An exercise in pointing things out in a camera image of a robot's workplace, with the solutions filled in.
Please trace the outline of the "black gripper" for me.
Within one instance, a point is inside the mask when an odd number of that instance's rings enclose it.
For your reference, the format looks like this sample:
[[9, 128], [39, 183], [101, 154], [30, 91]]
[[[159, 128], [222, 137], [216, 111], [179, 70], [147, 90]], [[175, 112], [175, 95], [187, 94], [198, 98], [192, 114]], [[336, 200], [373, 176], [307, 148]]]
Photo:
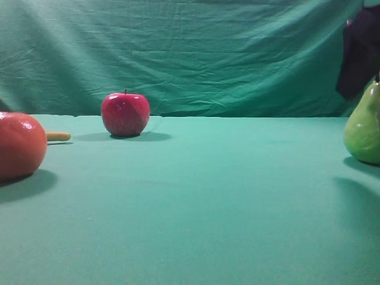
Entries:
[[363, 5], [343, 29], [343, 59], [335, 89], [351, 100], [372, 79], [379, 82], [379, 5]]

